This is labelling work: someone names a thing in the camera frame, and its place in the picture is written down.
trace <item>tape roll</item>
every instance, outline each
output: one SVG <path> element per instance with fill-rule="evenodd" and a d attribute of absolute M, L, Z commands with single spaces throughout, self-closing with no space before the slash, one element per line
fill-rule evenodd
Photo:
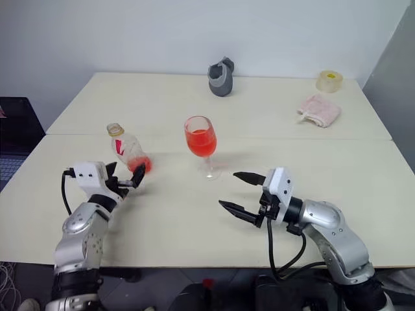
<path fill-rule="evenodd" d="M 325 70 L 320 73 L 316 87 L 324 93 L 334 93 L 342 86 L 343 76 L 336 71 Z"/>

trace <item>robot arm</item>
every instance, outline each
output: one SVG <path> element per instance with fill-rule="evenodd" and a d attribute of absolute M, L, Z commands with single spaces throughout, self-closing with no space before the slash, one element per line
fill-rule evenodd
<path fill-rule="evenodd" d="M 141 165 L 129 181 L 112 176 L 116 163 L 76 163 L 67 175 L 76 178 L 88 201 L 67 218 L 63 237 L 55 250 L 52 301 L 46 311 L 97 310 L 101 279 L 99 267 L 102 242 L 108 230 L 113 209 L 121 203 L 128 189 L 137 188 L 145 174 Z"/>
<path fill-rule="evenodd" d="M 226 210 L 257 227 L 267 217 L 277 224 L 288 223 L 287 231 L 294 235 L 308 235 L 316 243 L 348 310 L 394 310 L 374 278 L 366 246 L 347 226 L 340 209 L 327 202 L 303 202 L 293 197 L 291 177 L 282 167 L 270 170 L 266 177 L 246 172 L 234 176 L 263 186 L 261 205 L 258 214 L 252 214 L 232 202 L 219 201 Z"/>

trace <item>plastic bottle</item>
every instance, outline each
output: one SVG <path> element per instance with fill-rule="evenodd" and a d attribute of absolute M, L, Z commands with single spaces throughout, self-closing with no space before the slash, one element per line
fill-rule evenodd
<path fill-rule="evenodd" d="M 107 125 L 106 129 L 112 137 L 112 150 L 131 172 L 134 172 L 143 163 L 145 164 L 145 172 L 150 172 L 151 160 L 141 149 L 140 143 L 134 135 L 125 133 L 118 123 L 111 123 Z"/>

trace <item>wine glass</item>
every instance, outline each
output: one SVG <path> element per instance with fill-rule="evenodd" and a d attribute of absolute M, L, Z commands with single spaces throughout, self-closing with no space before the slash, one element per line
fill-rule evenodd
<path fill-rule="evenodd" d="M 210 156 L 216 149 L 216 135 L 210 120 L 201 115 L 188 118 L 184 124 L 187 145 L 198 157 L 203 157 L 205 177 L 215 179 L 220 172 L 213 169 Z"/>

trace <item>glass stem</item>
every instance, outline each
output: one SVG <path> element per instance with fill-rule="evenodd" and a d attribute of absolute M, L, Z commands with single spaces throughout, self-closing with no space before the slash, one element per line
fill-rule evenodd
<path fill-rule="evenodd" d="M 213 165 L 210 157 L 205 157 L 205 166 L 206 166 L 206 177 L 210 178 L 213 176 Z"/>

